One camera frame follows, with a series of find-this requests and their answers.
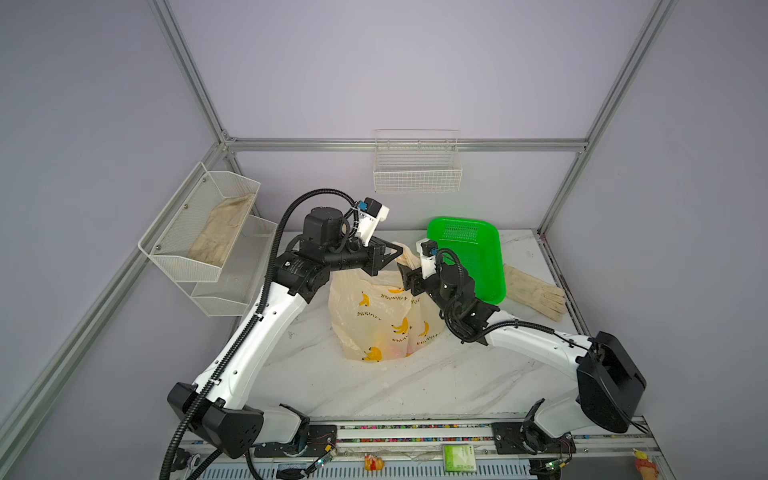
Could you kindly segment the translucent beige plastic bag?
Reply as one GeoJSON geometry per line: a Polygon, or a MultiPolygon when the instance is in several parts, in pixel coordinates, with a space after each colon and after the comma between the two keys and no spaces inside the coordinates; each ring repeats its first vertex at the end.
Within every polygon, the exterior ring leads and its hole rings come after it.
{"type": "Polygon", "coordinates": [[[407,358],[446,330],[439,309],[423,293],[403,288],[398,269],[371,277],[361,270],[331,275],[331,326],[348,360],[378,363],[407,358]]]}

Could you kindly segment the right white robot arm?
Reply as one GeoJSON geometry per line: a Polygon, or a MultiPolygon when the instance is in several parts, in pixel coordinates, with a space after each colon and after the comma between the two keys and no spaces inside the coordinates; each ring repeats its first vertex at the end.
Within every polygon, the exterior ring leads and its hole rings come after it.
{"type": "Polygon", "coordinates": [[[518,445],[524,451],[542,453],[581,428],[624,434],[634,426],[647,382],[614,335],[569,334],[521,320],[476,297],[473,279],[455,264],[398,270],[404,289],[430,299],[461,342],[520,353],[575,382],[556,398],[537,400],[519,422],[518,445]]]}

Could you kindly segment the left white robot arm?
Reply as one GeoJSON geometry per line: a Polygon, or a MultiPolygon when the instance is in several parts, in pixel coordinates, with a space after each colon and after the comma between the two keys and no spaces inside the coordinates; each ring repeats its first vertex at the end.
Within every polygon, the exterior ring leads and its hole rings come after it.
{"type": "Polygon", "coordinates": [[[193,383],[177,383],[168,394],[180,425],[165,463],[174,461],[186,433],[230,458],[261,444],[285,445],[292,453],[306,447],[309,417],[287,404],[253,407],[251,390],[278,340],[332,273],[375,276],[402,254],[402,248],[374,235],[388,213],[372,198],[346,213],[316,207],[305,218],[297,247],[272,246],[262,291],[236,333],[193,383]]]}

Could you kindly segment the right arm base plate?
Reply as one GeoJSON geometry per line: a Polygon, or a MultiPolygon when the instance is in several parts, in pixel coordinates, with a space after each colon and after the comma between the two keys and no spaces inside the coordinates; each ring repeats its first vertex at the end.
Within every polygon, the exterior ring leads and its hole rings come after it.
{"type": "Polygon", "coordinates": [[[498,454],[571,454],[575,451],[572,436],[549,437],[527,422],[494,422],[492,437],[498,454]]]}

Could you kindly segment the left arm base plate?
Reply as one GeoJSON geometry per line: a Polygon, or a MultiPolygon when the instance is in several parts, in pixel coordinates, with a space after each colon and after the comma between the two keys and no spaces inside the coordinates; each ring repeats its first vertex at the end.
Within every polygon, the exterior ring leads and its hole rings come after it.
{"type": "Polygon", "coordinates": [[[337,438],[338,427],[335,424],[312,423],[287,444],[255,444],[252,455],[255,458],[315,458],[325,454],[329,447],[334,447],[337,438]]]}

